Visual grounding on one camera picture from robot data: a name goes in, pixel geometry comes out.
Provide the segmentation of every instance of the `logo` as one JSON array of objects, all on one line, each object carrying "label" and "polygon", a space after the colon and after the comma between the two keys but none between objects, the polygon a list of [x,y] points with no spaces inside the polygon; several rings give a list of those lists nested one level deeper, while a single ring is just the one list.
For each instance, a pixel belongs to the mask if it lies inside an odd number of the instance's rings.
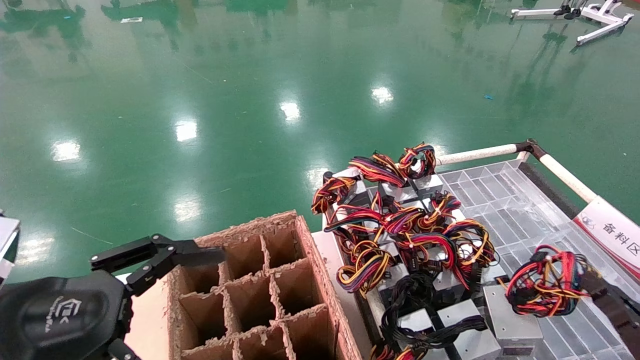
[{"label": "logo", "polygon": [[591,230],[596,228],[596,222],[593,221],[590,217],[587,216],[587,214],[583,214],[582,216],[582,223],[590,228]]},{"label": "logo", "polygon": [[51,331],[51,325],[53,325],[54,320],[58,321],[60,324],[69,323],[69,318],[78,314],[82,302],[76,299],[62,301],[64,298],[65,297],[62,296],[56,298],[49,308],[44,332]]},{"label": "logo", "polygon": [[81,304],[82,302],[76,299],[69,299],[59,303],[56,310],[56,318],[62,316],[60,323],[69,323],[69,317],[78,314]]}]

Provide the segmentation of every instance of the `cardboard divider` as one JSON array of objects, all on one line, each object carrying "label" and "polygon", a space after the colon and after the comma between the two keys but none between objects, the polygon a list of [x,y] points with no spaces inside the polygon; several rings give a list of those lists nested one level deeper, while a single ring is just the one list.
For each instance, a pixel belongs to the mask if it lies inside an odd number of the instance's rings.
[{"label": "cardboard divider", "polygon": [[220,266],[185,267],[184,280],[190,292],[209,293],[211,288],[220,285]]},{"label": "cardboard divider", "polygon": [[238,339],[238,344],[243,360],[289,360],[284,332],[279,325],[245,333]]},{"label": "cardboard divider", "polygon": [[204,347],[182,352],[182,360],[236,360],[232,339],[217,341]]},{"label": "cardboard divider", "polygon": [[273,274],[285,314],[295,315],[323,302],[309,259]]},{"label": "cardboard divider", "polygon": [[222,294],[189,294],[180,298],[187,315],[198,329],[196,346],[227,334]]},{"label": "cardboard divider", "polygon": [[277,268],[305,257],[295,229],[277,229],[274,233],[261,236],[267,247],[269,268]]},{"label": "cardboard divider", "polygon": [[260,244],[260,236],[254,235],[234,243],[224,245],[229,280],[240,279],[248,274],[262,271],[264,254]]},{"label": "cardboard divider", "polygon": [[246,277],[225,286],[230,295],[232,311],[240,324],[240,331],[256,326],[270,325],[276,318],[276,308],[271,302],[269,277]]},{"label": "cardboard divider", "polygon": [[169,274],[170,360],[360,358],[303,217],[258,218],[196,243],[227,259]]},{"label": "cardboard divider", "polygon": [[332,324],[326,304],[304,310],[285,320],[296,358],[300,360],[345,360],[338,348],[337,324]]}]

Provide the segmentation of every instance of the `wire bundle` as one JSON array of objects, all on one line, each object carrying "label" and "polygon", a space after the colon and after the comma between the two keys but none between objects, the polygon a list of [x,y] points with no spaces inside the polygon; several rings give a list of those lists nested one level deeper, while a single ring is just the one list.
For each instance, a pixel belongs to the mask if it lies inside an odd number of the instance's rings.
[{"label": "wire bundle", "polygon": [[397,207],[399,208],[397,212],[390,213],[383,219],[385,230],[391,235],[413,231],[416,223],[425,214],[424,209],[402,208],[399,204]]},{"label": "wire bundle", "polygon": [[433,207],[433,212],[417,222],[418,228],[427,233],[432,233],[435,227],[444,222],[446,218],[452,218],[451,213],[456,209],[460,209],[461,202],[449,192],[445,194],[436,193],[431,198],[431,206]]},{"label": "wire bundle", "polygon": [[330,177],[316,190],[311,212],[314,215],[325,213],[329,206],[346,196],[355,183],[356,179],[351,177]]},{"label": "wire bundle", "polygon": [[[412,169],[416,164],[420,163],[418,170]],[[414,146],[405,147],[404,155],[398,160],[398,170],[404,177],[409,179],[420,179],[424,176],[435,173],[436,169],[436,152],[433,146],[424,142]]]},{"label": "wire bundle", "polygon": [[421,308],[430,308],[435,293],[434,278],[424,272],[415,272],[396,282],[390,299],[390,305],[382,315],[380,330],[384,339],[391,345],[399,341],[413,345],[422,336],[422,332],[398,326],[400,309],[407,302]]},{"label": "wire bundle", "polygon": [[357,168],[362,176],[372,183],[386,181],[398,187],[404,185],[405,180],[396,164],[387,155],[374,152],[370,158],[355,156],[349,161],[350,167]]},{"label": "wire bundle", "polygon": [[[458,247],[467,244],[472,249],[472,251],[460,252],[462,265],[478,263],[480,267],[486,268],[495,261],[496,252],[493,243],[489,240],[489,232],[479,222],[469,218],[464,219],[447,226],[442,234],[455,241]],[[464,236],[467,234],[478,239],[469,239]]]},{"label": "wire bundle", "polygon": [[[335,217],[338,213],[345,213],[348,211],[350,213],[346,214],[342,220],[335,220]],[[353,225],[365,222],[365,221],[373,221],[378,223],[379,225],[383,224],[383,215],[369,208],[359,208],[358,206],[352,205],[340,205],[333,213],[333,215],[327,219],[327,226],[324,231],[326,233],[330,233],[336,228],[344,225]]]},{"label": "wire bundle", "polygon": [[406,305],[406,302],[410,301],[413,305],[429,309],[434,292],[433,277],[423,272],[407,275],[396,283],[391,296],[391,304],[386,308],[380,325],[380,330],[388,346],[383,349],[376,360],[388,359],[388,348],[392,346],[394,341],[408,344],[396,357],[396,360],[418,360],[424,357],[429,349],[445,348],[452,345],[462,332],[487,329],[486,323],[479,315],[470,316],[458,323],[431,332],[413,331],[397,325],[399,310]]},{"label": "wire bundle", "polygon": [[506,297],[513,311],[521,315],[533,314],[539,318],[568,315],[581,297],[589,296],[582,292],[580,278],[581,274],[593,270],[581,254],[540,245],[531,260],[511,278]]},{"label": "wire bundle", "polygon": [[361,241],[351,250],[353,265],[345,265],[338,269],[336,279],[349,293],[356,290],[364,297],[384,278],[387,267],[394,260],[386,251],[373,241]]}]

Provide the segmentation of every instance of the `black cable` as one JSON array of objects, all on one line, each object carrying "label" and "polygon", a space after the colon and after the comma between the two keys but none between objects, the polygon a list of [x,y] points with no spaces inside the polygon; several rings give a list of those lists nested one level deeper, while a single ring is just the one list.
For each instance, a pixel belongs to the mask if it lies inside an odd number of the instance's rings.
[{"label": "black cable", "polygon": [[416,337],[419,337],[421,332],[399,327],[399,311],[407,303],[431,309],[435,294],[433,280],[434,278],[426,272],[415,272],[396,282],[391,295],[391,305],[382,315],[380,325],[382,335],[389,345],[393,346],[396,341],[409,345],[416,342]]},{"label": "black cable", "polygon": [[425,336],[421,336],[418,342],[414,344],[415,350],[426,350],[430,348],[445,348],[453,345],[458,336],[469,330],[483,331],[487,326],[484,319],[480,315],[464,318],[459,322],[447,326],[444,329],[436,330]]}]

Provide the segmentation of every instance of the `green epoxy floor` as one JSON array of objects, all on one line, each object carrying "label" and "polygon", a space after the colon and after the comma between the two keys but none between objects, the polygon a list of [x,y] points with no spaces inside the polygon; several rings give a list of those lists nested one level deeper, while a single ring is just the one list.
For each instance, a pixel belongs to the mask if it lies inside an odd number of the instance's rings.
[{"label": "green epoxy floor", "polygon": [[555,0],[24,1],[0,22],[13,281],[84,274],[106,241],[292,208],[319,230],[325,170],[423,140],[453,153],[535,137],[640,220],[640,20],[573,49],[596,26],[509,23]]}]

